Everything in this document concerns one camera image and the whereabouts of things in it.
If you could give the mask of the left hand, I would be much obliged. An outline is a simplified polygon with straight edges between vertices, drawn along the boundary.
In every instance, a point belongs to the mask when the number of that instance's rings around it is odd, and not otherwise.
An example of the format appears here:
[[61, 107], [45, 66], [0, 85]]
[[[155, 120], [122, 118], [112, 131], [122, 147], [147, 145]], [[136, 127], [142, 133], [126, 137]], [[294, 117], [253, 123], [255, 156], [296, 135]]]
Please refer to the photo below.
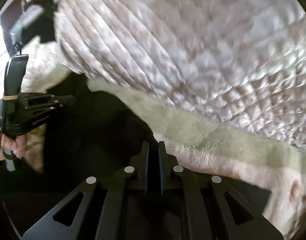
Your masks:
[[21, 135], [15, 140], [3, 135], [0, 146], [0, 160], [5, 160], [3, 149], [10, 150], [17, 158], [22, 158], [26, 153], [27, 136]]

